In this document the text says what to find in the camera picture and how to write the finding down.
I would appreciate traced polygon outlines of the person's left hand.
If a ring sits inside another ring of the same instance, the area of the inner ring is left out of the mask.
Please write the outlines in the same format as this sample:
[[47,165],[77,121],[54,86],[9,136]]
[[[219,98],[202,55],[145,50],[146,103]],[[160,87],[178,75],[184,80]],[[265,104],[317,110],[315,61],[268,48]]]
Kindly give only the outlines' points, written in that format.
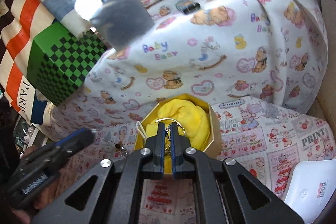
[[11,211],[20,223],[30,223],[33,213],[41,211],[56,196],[60,170],[49,167],[57,148],[48,144],[42,148],[34,145],[25,152],[14,173],[14,202]]

